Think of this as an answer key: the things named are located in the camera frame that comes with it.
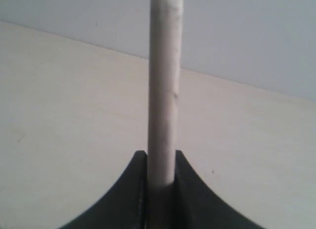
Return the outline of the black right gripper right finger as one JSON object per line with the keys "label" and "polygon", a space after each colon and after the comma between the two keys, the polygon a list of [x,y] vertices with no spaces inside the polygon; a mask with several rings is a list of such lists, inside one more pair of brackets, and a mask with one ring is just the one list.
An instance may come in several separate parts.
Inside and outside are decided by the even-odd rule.
{"label": "black right gripper right finger", "polygon": [[223,201],[176,151],[174,181],[176,229],[261,229],[262,227]]}

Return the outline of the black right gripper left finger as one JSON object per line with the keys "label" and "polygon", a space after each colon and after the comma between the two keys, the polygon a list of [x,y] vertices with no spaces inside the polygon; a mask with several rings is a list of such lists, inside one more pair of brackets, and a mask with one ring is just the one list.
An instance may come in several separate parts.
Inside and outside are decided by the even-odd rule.
{"label": "black right gripper left finger", "polygon": [[136,151],[114,185],[63,229],[143,229],[147,206],[147,154]]}

